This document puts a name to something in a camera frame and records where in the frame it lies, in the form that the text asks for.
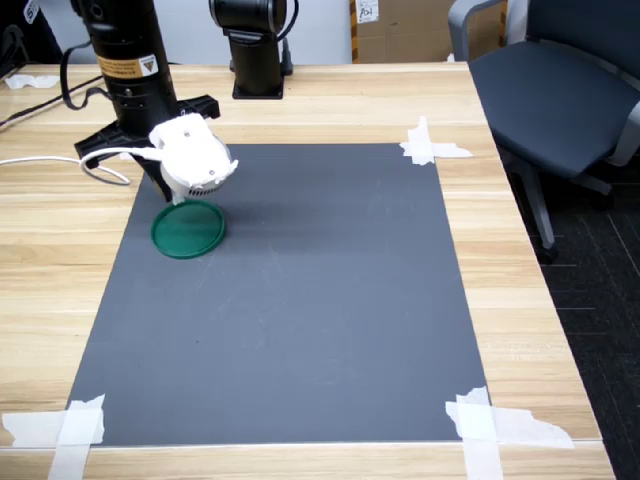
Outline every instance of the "black carpet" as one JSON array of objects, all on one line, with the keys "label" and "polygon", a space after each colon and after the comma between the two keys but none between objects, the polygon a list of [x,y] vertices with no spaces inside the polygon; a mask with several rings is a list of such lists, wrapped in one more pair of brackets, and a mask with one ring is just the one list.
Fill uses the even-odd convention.
[{"label": "black carpet", "polygon": [[[542,184],[559,250],[542,272],[618,480],[640,479],[640,158],[589,172],[613,185],[614,205],[552,177]],[[511,179],[534,247],[540,239]]]}]

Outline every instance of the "wooden table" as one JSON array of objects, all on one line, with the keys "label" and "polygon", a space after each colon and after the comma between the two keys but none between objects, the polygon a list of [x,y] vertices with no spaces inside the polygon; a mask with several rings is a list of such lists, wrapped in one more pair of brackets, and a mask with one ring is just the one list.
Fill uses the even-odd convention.
[{"label": "wooden table", "polygon": [[[299,67],[284,100],[244,102],[232,100],[226,68],[172,71],[178,98],[219,100],[222,117],[211,126],[226,143],[399,143],[426,115],[433,141],[471,150],[474,158],[437,167],[493,404],[531,410],[576,443],[501,446],[505,479],[614,478],[465,64]],[[70,84],[97,73],[74,67]],[[0,117],[57,93],[2,85]],[[0,130],[0,159],[74,156],[75,142],[113,119],[101,97],[81,112],[57,105]],[[132,186],[91,181],[66,163],[0,167],[0,412],[65,408],[141,178],[133,162],[108,166]],[[11,441],[0,428],[0,446]],[[46,478],[52,455],[3,450],[0,478]],[[455,480],[466,472],[455,442],[94,449],[85,470],[86,479],[232,477]]]}]

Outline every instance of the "chair armrest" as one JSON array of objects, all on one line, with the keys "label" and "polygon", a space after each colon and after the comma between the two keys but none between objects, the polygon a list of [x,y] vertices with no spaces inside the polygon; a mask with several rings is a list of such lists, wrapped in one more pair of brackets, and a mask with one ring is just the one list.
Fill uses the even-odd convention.
[{"label": "chair armrest", "polygon": [[624,167],[640,148],[640,102],[631,110],[627,123],[622,129],[618,146],[608,163]]},{"label": "chair armrest", "polygon": [[502,3],[503,0],[456,0],[449,10],[449,34],[453,46],[453,56],[457,62],[469,60],[469,38],[467,22],[469,17],[487,7]]}]

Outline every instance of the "yellow label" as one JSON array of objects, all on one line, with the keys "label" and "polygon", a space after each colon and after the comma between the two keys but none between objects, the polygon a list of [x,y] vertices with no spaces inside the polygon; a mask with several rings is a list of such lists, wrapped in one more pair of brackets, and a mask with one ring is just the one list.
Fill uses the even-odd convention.
[{"label": "yellow label", "polygon": [[158,73],[158,61],[155,55],[131,60],[112,60],[98,56],[98,64],[102,73],[112,78],[142,78]]}]

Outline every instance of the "green plastic lid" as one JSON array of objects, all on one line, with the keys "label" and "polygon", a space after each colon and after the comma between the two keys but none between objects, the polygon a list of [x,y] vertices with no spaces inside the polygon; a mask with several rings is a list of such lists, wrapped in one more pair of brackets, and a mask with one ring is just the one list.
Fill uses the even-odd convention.
[{"label": "green plastic lid", "polygon": [[218,207],[188,200],[164,209],[151,227],[151,238],[160,253],[179,259],[209,253],[224,233],[224,216]]}]

